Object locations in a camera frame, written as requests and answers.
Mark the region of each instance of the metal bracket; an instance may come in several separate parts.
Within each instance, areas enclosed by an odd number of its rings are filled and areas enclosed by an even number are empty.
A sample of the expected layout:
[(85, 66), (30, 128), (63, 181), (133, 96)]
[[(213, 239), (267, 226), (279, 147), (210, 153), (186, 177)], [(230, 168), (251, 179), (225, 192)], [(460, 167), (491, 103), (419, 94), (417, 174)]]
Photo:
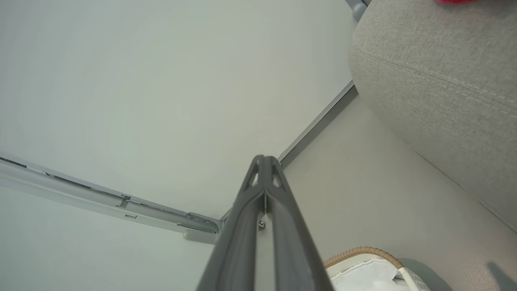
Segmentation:
[[(67, 175), (62, 175), (65, 177), (62, 178), (58, 172), (27, 163), (20, 159), (13, 161), (12, 157), (6, 157), (4, 153), (2, 153), (2, 155), (3, 156), (0, 157), (0, 174), (4, 174), (7, 177), (66, 193), (83, 201), (120, 208), (126, 212), (173, 223), (185, 229), (192, 229), (193, 231), (218, 234), (222, 230), (223, 223), (220, 220), (195, 213), (175, 210), (91, 183), (85, 185), (84, 183), (80, 183), (81, 180), (71, 178)], [(120, 217), (135, 219), (137, 216), (128, 216), (126, 213), (121, 212)]]

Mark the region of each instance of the white floor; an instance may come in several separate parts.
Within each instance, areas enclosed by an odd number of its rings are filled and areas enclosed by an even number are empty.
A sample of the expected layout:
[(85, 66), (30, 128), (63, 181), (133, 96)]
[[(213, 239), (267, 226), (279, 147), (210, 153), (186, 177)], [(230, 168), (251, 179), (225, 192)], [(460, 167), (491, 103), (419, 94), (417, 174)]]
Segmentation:
[(517, 288), (517, 235), (360, 98), (285, 173), (323, 260), (373, 246), (431, 290)]

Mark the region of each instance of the fabric upholstery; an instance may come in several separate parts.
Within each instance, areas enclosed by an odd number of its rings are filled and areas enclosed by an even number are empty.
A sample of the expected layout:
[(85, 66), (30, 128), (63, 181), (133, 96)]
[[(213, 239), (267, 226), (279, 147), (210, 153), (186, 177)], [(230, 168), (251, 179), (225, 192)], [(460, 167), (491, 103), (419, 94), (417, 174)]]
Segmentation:
[(395, 134), (517, 230), (516, 1), (373, 1), (350, 68)]

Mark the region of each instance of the gray plastic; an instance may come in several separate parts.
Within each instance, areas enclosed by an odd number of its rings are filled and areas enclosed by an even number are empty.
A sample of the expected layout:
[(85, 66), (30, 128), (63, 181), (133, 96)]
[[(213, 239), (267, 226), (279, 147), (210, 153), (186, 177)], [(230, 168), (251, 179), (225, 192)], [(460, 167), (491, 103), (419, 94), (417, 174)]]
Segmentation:
[(332, 291), (279, 162), (262, 155), (251, 163), (197, 290), (254, 289), (258, 217), (264, 212), (273, 221), (276, 290)]
[(346, 0), (346, 2), (352, 9), (352, 16), (359, 22), (364, 11), (366, 11), (366, 4), (362, 0)]

